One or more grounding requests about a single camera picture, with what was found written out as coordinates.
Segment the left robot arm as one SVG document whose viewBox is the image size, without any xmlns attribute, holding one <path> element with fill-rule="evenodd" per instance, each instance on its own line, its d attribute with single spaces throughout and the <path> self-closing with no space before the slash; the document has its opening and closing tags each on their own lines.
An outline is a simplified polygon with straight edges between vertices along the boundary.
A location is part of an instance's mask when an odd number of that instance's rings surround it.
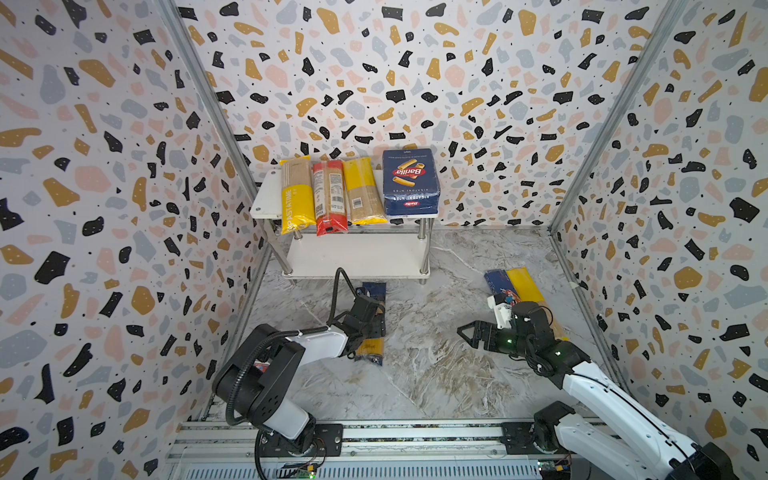
<svg viewBox="0 0 768 480">
<path fill-rule="evenodd" d="M 320 360 L 356 356 L 368 339 L 381 336 L 384 304 L 356 295 L 350 310 L 317 328 L 279 331 L 257 326 L 217 374 L 213 390 L 225 402 L 230 426 L 249 423 L 274 432 L 296 449 L 312 442 L 316 419 L 286 398 L 297 371 Z"/>
</svg>

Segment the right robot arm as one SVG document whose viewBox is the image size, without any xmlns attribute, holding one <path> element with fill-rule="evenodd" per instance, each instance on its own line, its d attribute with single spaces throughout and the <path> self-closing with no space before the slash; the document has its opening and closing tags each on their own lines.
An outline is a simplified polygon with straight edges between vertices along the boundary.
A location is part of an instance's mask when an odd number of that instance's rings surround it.
<svg viewBox="0 0 768 480">
<path fill-rule="evenodd" d="M 605 433 L 556 401 L 537 412 L 530 429 L 541 453 L 575 453 L 614 479 L 733 479 L 728 454 L 699 445 L 653 415 L 622 390 L 569 340 L 556 337 L 548 308 L 535 302 L 490 302 L 495 322 L 473 321 L 458 335 L 474 349 L 524 361 L 609 428 Z"/>
</svg>

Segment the yellow-top spaghetti bag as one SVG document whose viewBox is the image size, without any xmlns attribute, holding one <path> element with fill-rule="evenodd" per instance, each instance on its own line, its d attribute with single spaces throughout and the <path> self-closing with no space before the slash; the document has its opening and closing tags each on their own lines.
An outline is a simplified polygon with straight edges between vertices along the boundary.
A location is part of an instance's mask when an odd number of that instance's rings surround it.
<svg viewBox="0 0 768 480">
<path fill-rule="evenodd" d="M 387 222 L 376 186 L 371 159 L 363 157 L 342 162 L 346 188 L 347 217 L 355 225 Z"/>
</svg>

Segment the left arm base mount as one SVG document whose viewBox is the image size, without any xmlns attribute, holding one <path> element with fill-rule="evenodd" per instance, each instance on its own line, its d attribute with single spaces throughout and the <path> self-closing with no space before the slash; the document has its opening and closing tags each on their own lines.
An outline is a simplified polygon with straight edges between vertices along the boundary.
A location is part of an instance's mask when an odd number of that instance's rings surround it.
<svg viewBox="0 0 768 480">
<path fill-rule="evenodd" d="M 339 457 L 344 439 L 341 423 L 317 423 L 313 418 L 296 439 L 268 430 L 259 442 L 261 458 Z"/>
</svg>

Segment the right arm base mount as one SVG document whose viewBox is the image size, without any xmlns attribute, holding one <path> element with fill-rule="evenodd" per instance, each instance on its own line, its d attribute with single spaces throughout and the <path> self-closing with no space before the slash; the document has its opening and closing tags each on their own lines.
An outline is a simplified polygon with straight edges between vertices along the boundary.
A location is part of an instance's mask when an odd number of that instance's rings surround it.
<svg viewBox="0 0 768 480">
<path fill-rule="evenodd" d="M 565 403 L 553 402 L 538 411 L 532 421 L 502 422 L 500 441 L 508 455 L 564 453 L 557 440 L 555 427 L 563 417 L 575 413 Z"/>
</svg>

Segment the blue Barilla pasta box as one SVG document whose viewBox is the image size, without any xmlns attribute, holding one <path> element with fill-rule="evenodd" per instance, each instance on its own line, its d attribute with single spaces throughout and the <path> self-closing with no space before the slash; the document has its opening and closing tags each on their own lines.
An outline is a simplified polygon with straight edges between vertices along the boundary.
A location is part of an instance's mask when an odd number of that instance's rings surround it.
<svg viewBox="0 0 768 480">
<path fill-rule="evenodd" d="M 385 150 L 382 196 L 388 216 L 437 215 L 441 194 L 430 149 Z"/>
</svg>

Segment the yellow Pastatime spaghetti bag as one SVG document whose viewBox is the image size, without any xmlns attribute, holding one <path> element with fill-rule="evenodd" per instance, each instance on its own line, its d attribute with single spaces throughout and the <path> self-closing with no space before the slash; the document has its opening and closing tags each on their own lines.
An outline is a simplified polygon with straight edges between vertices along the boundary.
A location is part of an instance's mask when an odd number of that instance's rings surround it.
<svg viewBox="0 0 768 480">
<path fill-rule="evenodd" d="M 281 211 L 283 235 L 316 224 L 312 167 L 308 156 L 286 159 L 281 165 Z"/>
</svg>

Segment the blue-top clear spaghetti bag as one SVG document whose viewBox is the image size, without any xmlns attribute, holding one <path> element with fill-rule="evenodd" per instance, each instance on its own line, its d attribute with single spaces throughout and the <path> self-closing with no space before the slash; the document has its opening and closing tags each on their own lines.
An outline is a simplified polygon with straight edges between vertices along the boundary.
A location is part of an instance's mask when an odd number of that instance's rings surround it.
<svg viewBox="0 0 768 480">
<path fill-rule="evenodd" d="M 359 294 L 365 294 L 380 303 L 373 319 L 373 336 L 363 341 L 355 352 L 355 361 L 367 360 L 375 365 L 384 363 L 384 337 L 386 335 L 385 302 L 386 284 L 384 282 L 364 282 L 357 288 Z"/>
</svg>

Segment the blue Barilla spaghetti box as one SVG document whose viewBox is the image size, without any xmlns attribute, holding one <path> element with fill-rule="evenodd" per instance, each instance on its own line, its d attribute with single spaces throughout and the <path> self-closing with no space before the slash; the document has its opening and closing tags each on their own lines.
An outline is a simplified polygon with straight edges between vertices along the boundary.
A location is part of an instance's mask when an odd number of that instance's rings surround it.
<svg viewBox="0 0 768 480">
<path fill-rule="evenodd" d="M 484 279 L 493 295 L 504 294 L 507 297 L 517 296 L 517 291 L 506 270 L 488 270 L 484 273 Z"/>
</svg>

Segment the red spaghetti bag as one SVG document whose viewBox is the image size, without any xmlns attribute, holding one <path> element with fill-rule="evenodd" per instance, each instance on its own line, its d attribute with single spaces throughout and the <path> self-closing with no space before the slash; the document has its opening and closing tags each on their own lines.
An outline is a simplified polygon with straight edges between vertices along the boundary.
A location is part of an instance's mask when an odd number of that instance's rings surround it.
<svg viewBox="0 0 768 480">
<path fill-rule="evenodd" d="M 348 231 L 343 166 L 340 160 L 312 165 L 316 235 Z"/>
</svg>

